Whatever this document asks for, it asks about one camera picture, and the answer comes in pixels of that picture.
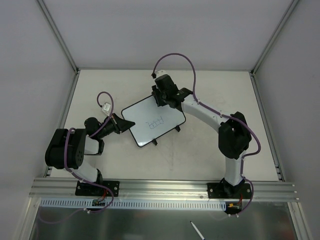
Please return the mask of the black framed whiteboard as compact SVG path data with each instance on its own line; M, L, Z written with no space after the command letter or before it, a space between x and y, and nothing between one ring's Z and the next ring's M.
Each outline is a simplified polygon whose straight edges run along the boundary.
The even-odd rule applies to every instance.
M168 105L158 107L152 95L124 108L121 115L124 120L135 122L129 131L140 148L186 122L184 113Z

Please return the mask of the black whiteboard eraser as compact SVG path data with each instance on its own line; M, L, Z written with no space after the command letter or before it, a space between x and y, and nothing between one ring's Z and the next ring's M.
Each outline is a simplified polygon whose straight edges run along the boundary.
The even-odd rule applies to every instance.
M161 98L160 90L157 88L156 85L153 85L151 87L151 90L152 90L151 94L154 97L157 106L158 107L162 107L163 106L163 101L162 101L162 98Z

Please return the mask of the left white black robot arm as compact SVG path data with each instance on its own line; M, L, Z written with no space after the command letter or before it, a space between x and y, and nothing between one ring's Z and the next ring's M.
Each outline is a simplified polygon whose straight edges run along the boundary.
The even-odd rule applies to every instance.
M103 122L99 122L95 117L87 118L84 128L58 128L45 152L45 163L49 167L67 171L87 184L87 189L93 195L99 195L105 188L101 171L91 166L85 156L102 155L104 137L112 133L121 134L135 125L135 122L122 119L113 113Z

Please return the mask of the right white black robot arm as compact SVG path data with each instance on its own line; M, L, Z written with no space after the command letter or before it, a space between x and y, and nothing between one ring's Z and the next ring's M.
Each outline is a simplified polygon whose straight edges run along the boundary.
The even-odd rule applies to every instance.
M235 198L242 191L242 160L252 140L247 129L244 115L236 112L224 115L212 107L206 106L196 98L188 88L178 89L172 78L165 71L152 73L155 85L151 87L152 96L157 106L169 106L182 113L187 113L204 122L218 134L218 149L225 156L224 193Z

